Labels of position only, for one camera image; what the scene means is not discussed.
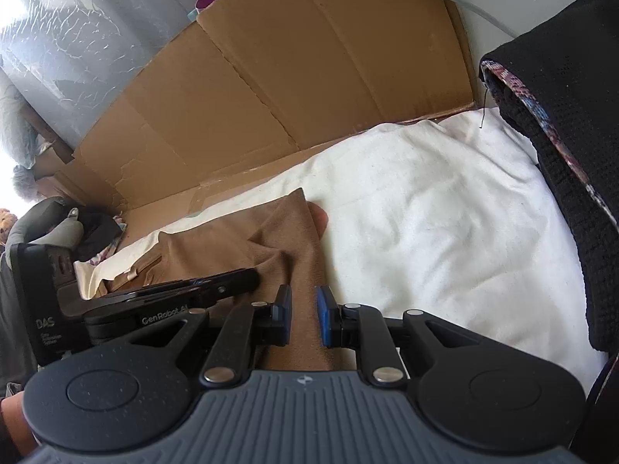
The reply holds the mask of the person's hand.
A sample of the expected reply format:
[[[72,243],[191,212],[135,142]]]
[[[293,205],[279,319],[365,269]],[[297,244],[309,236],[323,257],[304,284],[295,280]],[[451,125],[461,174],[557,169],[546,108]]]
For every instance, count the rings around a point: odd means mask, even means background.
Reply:
[[[19,463],[38,447],[23,412],[24,392],[1,399],[1,462]]]

